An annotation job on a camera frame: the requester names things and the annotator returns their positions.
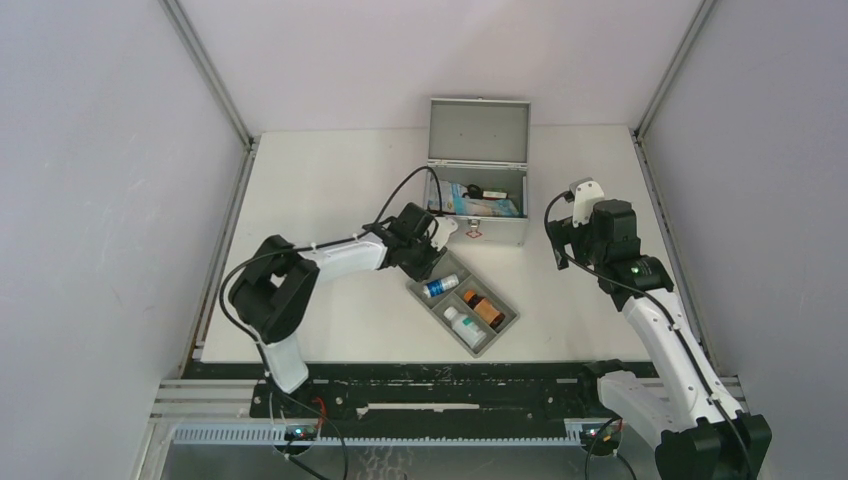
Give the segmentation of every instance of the bottle label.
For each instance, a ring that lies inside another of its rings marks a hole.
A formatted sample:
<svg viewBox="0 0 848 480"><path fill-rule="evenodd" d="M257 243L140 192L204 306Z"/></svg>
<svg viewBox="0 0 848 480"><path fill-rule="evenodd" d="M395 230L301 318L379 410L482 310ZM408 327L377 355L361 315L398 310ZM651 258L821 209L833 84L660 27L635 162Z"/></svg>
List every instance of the bottle label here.
<svg viewBox="0 0 848 480"><path fill-rule="evenodd" d="M430 291L431 297L436 297L445 292L445 287L441 280L436 280L427 284L427 290Z"/></svg>
<svg viewBox="0 0 848 480"><path fill-rule="evenodd" d="M474 307L474 311L480 314L483 320L489 325L491 325L492 322L494 322L501 314L501 312L492 305L492 302L490 302L488 298L481 300L480 303Z"/></svg>

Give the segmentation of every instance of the white panel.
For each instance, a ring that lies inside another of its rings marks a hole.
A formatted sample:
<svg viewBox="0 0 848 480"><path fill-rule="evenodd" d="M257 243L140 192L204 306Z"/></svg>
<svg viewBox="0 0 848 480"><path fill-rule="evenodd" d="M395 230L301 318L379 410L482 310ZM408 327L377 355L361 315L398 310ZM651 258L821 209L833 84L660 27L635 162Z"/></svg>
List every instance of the white panel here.
<svg viewBox="0 0 848 480"><path fill-rule="evenodd" d="M398 269L353 274L319 285L297 331L307 361L502 362L646 360L633 329L597 280L558 271L542 228L548 201L568 184L594 176L608 195L633 202L643 250L668 264L638 160L624 126L533 127L530 218L524 247L449 248L521 313L474 359L406 290ZM427 158L426 129L275 132L259 145L227 260L250 258L269 235L299 245L336 239L373 221L395 185ZM402 190L387 214L421 199L423 176ZM561 218L570 207L554 208ZM217 310L203 361L256 362L253 342Z"/></svg>
<svg viewBox="0 0 848 480"><path fill-rule="evenodd" d="M241 147L155 1L0 32L0 477L128 478Z"/></svg>
<svg viewBox="0 0 848 480"><path fill-rule="evenodd" d="M844 478L848 3L719 2L647 138L723 373L776 478ZM827 415L810 423L810 415Z"/></svg>
<svg viewBox="0 0 848 480"><path fill-rule="evenodd" d="M254 132L427 125L431 96L635 126L698 0L184 0Z"/></svg>

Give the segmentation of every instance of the metal box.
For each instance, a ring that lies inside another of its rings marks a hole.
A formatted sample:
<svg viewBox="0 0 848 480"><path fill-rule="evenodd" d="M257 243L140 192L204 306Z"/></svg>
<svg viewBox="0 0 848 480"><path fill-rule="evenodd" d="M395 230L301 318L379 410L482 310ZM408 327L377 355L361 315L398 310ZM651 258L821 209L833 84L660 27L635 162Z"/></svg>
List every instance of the metal box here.
<svg viewBox="0 0 848 480"><path fill-rule="evenodd" d="M427 283L438 280L440 278L447 277L451 274L456 274L459 277L459 285L448 290L447 292L437 296L437 297L427 297L424 295L423 288ZM504 332L511 327L518 320L518 312L515 311L512 307L510 307L506 302L504 302L503 298L498 295L494 290L491 289L486 283L478 277L474 272L472 272L467 266L465 266L462 261L451 251L445 253L439 263L433 268L433 273L430 274L430 278L423 282L413 282L409 281L406 284L407 290L418 300L427 311L433 315L433 318L439 322L441 326L447 330L447 332L459 342L472 357L478 358L489 347L495 343L495 340L499 339L503 336ZM469 307L465 301L463 301L462 296L468 290L474 290L480 295L489 299L492 302L492 305L501 313L504 314L504 320L496 329L490 327L474 310ZM445 310L448 307L456 308L459 313L463 313L468 315L468 317L480 327L483 332L486 333L486 339L483 340L480 345L478 345L475 349L471 349L467 343L465 343L462 338L459 337L450 327L448 320L445 318Z"/></svg>
<svg viewBox="0 0 848 480"><path fill-rule="evenodd" d="M451 242L521 246L530 223L527 204L527 151L530 103L505 100L434 98L430 104L427 165L439 180L500 188L519 217L450 215L459 231ZM427 176L424 205L435 188Z"/></svg>

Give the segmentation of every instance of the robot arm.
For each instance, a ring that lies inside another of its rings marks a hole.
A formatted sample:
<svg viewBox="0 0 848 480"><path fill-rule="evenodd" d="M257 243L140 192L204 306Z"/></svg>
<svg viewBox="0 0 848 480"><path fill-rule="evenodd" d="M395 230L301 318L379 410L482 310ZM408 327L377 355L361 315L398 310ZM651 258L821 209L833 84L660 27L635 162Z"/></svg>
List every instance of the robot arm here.
<svg viewBox="0 0 848 480"><path fill-rule="evenodd" d="M610 361L590 365L581 379L590 403L616 412L648 442L664 479L745 478L745 457L755 477L771 430L762 415L743 413L710 366L662 263L640 253L630 203L606 200L592 179L572 184L563 196L574 203L572 216L545 225L557 267L574 261L594 268L598 285L648 350L669 398L655 397L621 362Z"/></svg>
<svg viewBox="0 0 848 480"><path fill-rule="evenodd" d="M445 254L444 245L457 226L410 203L397 217L365 229L365 235L349 242L302 253L292 251L294 246L279 235L269 237L229 291L230 303L259 339L271 376L286 393L309 376L294 333L317 284L388 267L424 280Z"/></svg>

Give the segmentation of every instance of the black cable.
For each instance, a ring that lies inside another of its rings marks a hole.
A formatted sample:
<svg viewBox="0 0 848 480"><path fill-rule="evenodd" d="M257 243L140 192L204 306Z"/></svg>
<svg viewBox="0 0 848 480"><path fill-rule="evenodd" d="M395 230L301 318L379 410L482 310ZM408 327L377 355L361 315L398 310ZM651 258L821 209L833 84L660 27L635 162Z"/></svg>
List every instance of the black cable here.
<svg viewBox="0 0 848 480"><path fill-rule="evenodd" d="M613 415L612 418L607 420L607 422L595 432L595 438L592 439L592 443L589 445L589 450L586 452L586 460L583 462L583 476L586 478L586 480L589 480L589 460L592 458L592 452L595 451L595 445L598 444L598 439L603 436L604 430L609 428L609 426L617 420L621 420L621 417L619 417L618 415ZM629 470L630 474L633 476L633 480L636 480L636 474L633 472L633 467L630 466L630 463L628 463L627 460L619 456L617 453L615 455L618 456L622 462L624 462L624 465L627 467L627 470Z"/></svg>
<svg viewBox="0 0 848 480"><path fill-rule="evenodd" d="M389 208L389 204L391 204L391 203L392 203L392 200L394 200L394 199L395 199L395 195L397 195L397 194L398 194L398 192L400 191L400 189L401 189L401 188L403 188L403 186L404 186L404 185L406 185L406 182L408 182L409 180L411 180L411 179L412 179L412 177L414 177L414 176L415 176L418 172L421 172L421 171L424 171L424 170L426 170L426 171L430 172L430 174L431 174L431 175L433 175L433 179L436 181L436 190L437 190L437 192L438 192L438 194L439 194L439 211L438 211L438 212L436 212L436 213L437 213L437 214L442 214L442 213L443 213L443 205L442 205L442 186L441 186L441 185L439 185L439 177L436 175L436 171L435 171L435 170L433 170L433 168L432 168L432 167L428 167L428 166L426 166L426 165L425 165L425 166L423 166L423 167L418 167L418 168L416 168L415 170L413 170L413 171L409 172L409 175L407 175L407 176L406 176L406 178L404 178L404 179L403 179L403 180L402 180L402 181L398 184L398 186L397 186L397 187L395 187L395 190L392 192L392 194L391 194L391 195L389 195L389 198L386 200L386 203L384 203L384 204L383 204L383 208L381 208L381 209L380 209L380 213L378 213L378 214L377 214L377 219L376 219L376 220L374 220L374 223L373 223L374 225L376 225L376 224L380 223L380 219L381 219L381 218L383 218L383 214L384 214L384 213L386 213L386 209L387 209L387 208Z"/></svg>
<svg viewBox="0 0 848 480"><path fill-rule="evenodd" d="M320 473L316 472L315 470L312 470L312 469L311 469L308 465L306 465L305 463L303 463L303 462L301 462L300 460L298 460L298 459L297 459L297 457L292 457L291 455L289 455L289 456L286 458L286 460L288 460L288 461L292 462L293 464L297 465L298 467L300 467L301 469L303 469L303 471L305 471L306 473L308 473L308 474L312 475L313 477L317 478L318 480L330 480L329 478L325 477L324 475L321 475Z"/></svg>
<svg viewBox="0 0 848 480"><path fill-rule="evenodd" d="M616 452L615 456L621 460L621 463L623 463L625 467L627 467L627 471L630 472L630 476L633 477L633 480L637 480L636 472L633 471L633 467L630 466L630 462L628 462L627 459L622 457L618 452Z"/></svg>
<svg viewBox="0 0 848 480"><path fill-rule="evenodd" d="M406 178L404 178L403 181L401 181L400 184L398 184L397 187L395 187L394 191L391 193L391 195L389 195L389 198L386 200L386 203L384 203L383 207L380 209L380 213L377 215L377 218L376 218L376 220L374 220L374 223L371 224L370 228L363 231L362 234L368 233L369 231L371 231L373 228L376 228L376 226L380 224L381 219L383 217L383 214L386 212L386 209L389 207L389 204L392 203L392 200L394 200L395 196L400 191L400 189L403 188L403 186L406 185L406 183L412 177L414 177L418 172L421 172L421 171L424 171L424 170L429 171L433 175L433 178L436 181L436 189L438 190L438 194L439 194L439 212L437 212L437 215L442 214L442 188L439 185L439 177L436 175L436 171L433 170L431 167L427 167L427 166L418 167L415 170L413 170L409 175L407 175ZM432 240L433 237L436 236L436 232L438 232L438 230L439 230L439 223L436 222L435 228L433 229L433 234L430 235L430 240ZM253 331L251 331L251 329L249 329L244 323L237 320L235 318L235 316L233 316L233 314L230 313L229 309L227 308L226 292L227 292L227 286L229 285L230 280L232 280L233 277L236 276L236 274L238 274L241 270L246 268L248 265L250 265L253 262L259 261L259 260L263 260L263 259L270 258L270 257L275 257L275 256L282 255L282 254L285 254L285 253L308 252L308 251L314 250L314 249L333 247L333 246L336 246L336 245L341 245L341 244L344 244L344 243L352 242L354 240L355 240L355 238L351 237L351 238L344 238L344 239L340 239L340 240L333 240L331 242L325 242L325 243L322 243L322 244L319 244L319 245L315 245L314 247L313 246L299 247L299 248L293 248L292 247L292 248L284 248L284 249L280 249L280 250L275 250L273 252L263 253L262 255L258 255L258 256L249 258L249 259L245 260L244 262L241 262L240 264L236 265L232 270L230 270L230 272L226 276L224 276L224 279L221 281L221 286L218 288L218 306L221 308L221 312L224 314L224 317L226 317L227 320L229 320L229 322L231 324L233 324L233 326L235 326L236 328L241 330L242 333L244 333L245 335L250 337L253 340L253 342L256 344L256 349L259 351L259 357L261 358L262 365L265 368L265 372L266 372L266 376L267 376L266 381L268 382L268 385L272 389L272 391L273 391L273 388L276 387L276 383L274 383L274 379L271 377L271 369L268 365L268 359L265 357L265 352L262 351L262 348L260 347L261 339L259 338L259 336L257 334L255 334ZM344 457L344 474L342 475L342 478L344 480L346 480L347 474L348 474L348 467L349 467L347 445L345 445L344 436L342 436L342 433L338 429L338 427L332 421L330 421L330 419L327 418L323 413L313 409L312 407L309 407L308 405L305 405L305 404L295 400L293 397L286 394L282 390L279 391L279 394L284 396L285 398L287 398L291 402L296 403L296 404L300 405L301 407L317 414L318 416L323 418L324 421L327 424L329 424L331 427L333 427L333 430L336 431L336 435L338 435L339 442L341 443L341 446L342 446L342 455ZM271 395L272 395L272 393L269 393L269 398L268 398L269 401L271 401ZM300 461L293 461L292 463L303 468L305 471L307 471L309 474L315 476L316 478L319 478L319 479L325 478L325 477L320 476L320 474L318 474L317 472L315 472L311 468L307 467L306 465L304 465Z"/></svg>
<svg viewBox="0 0 848 480"><path fill-rule="evenodd" d="M565 195L567 193L568 193L568 191L565 191L565 192L560 193L556 197L554 197L553 200L551 200L551 202L548 204L548 207L545 209L545 218L544 218L545 233L547 234L548 239L551 240L551 241L554 240L552 238L551 231L548 228L548 220L549 220L549 217L550 217L550 214L551 214L551 208L554 206L554 204L557 202L557 200L559 200L560 198L565 198ZM739 443L739 446L742 448L742 455L745 459L745 466L748 469L746 476L750 479L753 479L754 478L754 476L753 476L754 470L753 470L753 468L751 468L751 458L748 455L748 448L745 446L745 442L742 440L742 436L739 435L739 430L736 429L736 425L734 425L733 422L730 420L730 415L727 414L727 411L724 409L724 406L721 404L721 401L719 401L718 399L712 400L712 396L714 395L715 391L712 389L712 385L710 385L710 383L704 377L704 372L701 371L701 367L698 364L698 361L695 359L695 355L692 353L692 349L689 347L689 342L687 342L686 339L683 337L681 330L678 329L678 328L675 328L677 326L677 323L674 321L674 319L671 316L671 313L668 311L668 309L665 307L665 305L663 305L659 300L657 300L653 295L649 294L648 292L639 290L638 288L631 287L630 285L625 285L624 283L621 283L621 282L617 282L617 281L615 281L615 280L613 280L609 277L601 275L600 273L590 269L589 267L587 267L585 265L578 263L577 260L574 259L574 257L569 256L567 253L564 253L563 256L565 257L566 260L568 260L569 262L571 262L572 264L574 264L575 266L577 266L578 268L580 268L584 272L589 273L590 275L593 275L593 276L595 276L595 277L597 277L597 278L599 278L599 279L601 279L605 282L609 282L609 283L611 283L611 284L613 284L617 287L621 287L621 288L628 290L632 293L636 293L638 295L644 296L645 298L650 300L654 305L656 305L657 308L659 308L661 312L663 312L663 315L665 315L666 320L668 320L669 328L671 328L674 331L674 333L677 335L678 340L680 340L680 344L683 345L683 350L686 351L686 356L689 357L689 361L692 363L692 368L695 369L695 373L698 375L698 379L701 381L701 384L704 386L704 389L707 391L707 394L710 396L710 398L707 401L711 402L713 405L716 406L716 409L719 411L721 416L724 418L724 420L730 426L731 431L733 431L733 435L736 437L736 441Z"/></svg>
<svg viewBox="0 0 848 480"><path fill-rule="evenodd" d="M344 457L344 466L345 466L345 467L344 467L344 468L345 468L345 469L344 469L344 473L342 474L342 478L343 478L343 479L346 479L346 478L347 478L347 471L348 471L348 463L349 463L349 461L348 461L348 456L347 456L347 445L345 444L344 436L342 436L342 432L339 430L339 427L337 427L337 426L336 426L336 424L332 422L332 420L330 420L329 418L327 418L327 416L326 416L326 415L324 415L323 413L319 412L318 410L315 410L314 408L310 407L309 405L306 405L305 403L302 403L302 402L300 402L300 401L296 400L294 397L292 397L291 395L289 395L289 394L287 394L287 393L285 393L285 392L280 391L280 392L278 392L278 393L280 393L283 397L285 397L285 398L286 398L287 400L289 400L290 402L292 402L292 403L294 403L294 404L297 404L297 405L298 405L298 406L300 406L301 408L305 408L306 410L308 410L308 411L310 411L310 412L314 413L315 415L318 415L320 418L322 418L322 419L324 420L324 423L326 423L327 425L329 425L329 426L333 427L333 430L335 430L335 431L336 431L336 436L338 436L338 437L339 437L339 443L341 443L341 444L342 444L342 456Z"/></svg>

